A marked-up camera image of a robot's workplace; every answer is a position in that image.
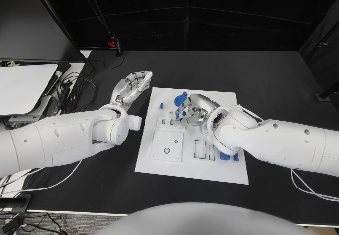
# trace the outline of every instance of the blue object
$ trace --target blue object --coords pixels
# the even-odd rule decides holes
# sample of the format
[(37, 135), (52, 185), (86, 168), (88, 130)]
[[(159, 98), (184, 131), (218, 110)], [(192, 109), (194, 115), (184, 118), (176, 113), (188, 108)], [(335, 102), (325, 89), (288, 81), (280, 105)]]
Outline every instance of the blue object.
[(234, 160), (238, 161), (238, 153), (234, 155)]
[(231, 156), (221, 152), (221, 160), (231, 160)]
[(188, 99), (188, 93), (184, 92), (182, 95), (175, 98), (175, 104), (176, 104), (176, 106), (181, 106), (182, 103), (184, 103), (184, 101), (185, 101), (187, 99)]

